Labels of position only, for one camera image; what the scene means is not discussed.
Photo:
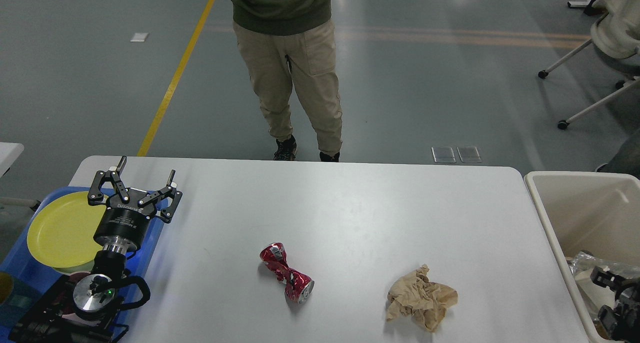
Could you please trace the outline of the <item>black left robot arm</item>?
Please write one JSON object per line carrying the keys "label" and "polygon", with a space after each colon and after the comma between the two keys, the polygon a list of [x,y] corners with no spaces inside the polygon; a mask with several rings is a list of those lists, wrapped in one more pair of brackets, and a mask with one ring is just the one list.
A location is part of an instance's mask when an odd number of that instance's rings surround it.
{"label": "black left robot arm", "polygon": [[10,328],[12,343],[117,343],[130,330],[118,317],[151,299],[146,279],[127,267],[154,221],[170,223],[183,193],[171,170],[157,190],[126,186],[127,157],[98,170],[82,207],[98,207],[89,270],[61,275]]}

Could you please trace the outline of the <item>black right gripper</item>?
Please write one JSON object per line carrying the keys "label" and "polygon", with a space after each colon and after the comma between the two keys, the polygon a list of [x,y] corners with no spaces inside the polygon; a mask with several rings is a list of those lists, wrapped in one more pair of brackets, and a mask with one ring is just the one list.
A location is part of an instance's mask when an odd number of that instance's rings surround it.
{"label": "black right gripper", "polygon": [[598,311],[598,320],[606,335],[615,341],[640,340],[640,284],[627,286],[626,277],[594,267],[590,273],[590,281],[601,288],[612,292],[620,292],[617,298],[619,315],[608,305],[602,305]]}

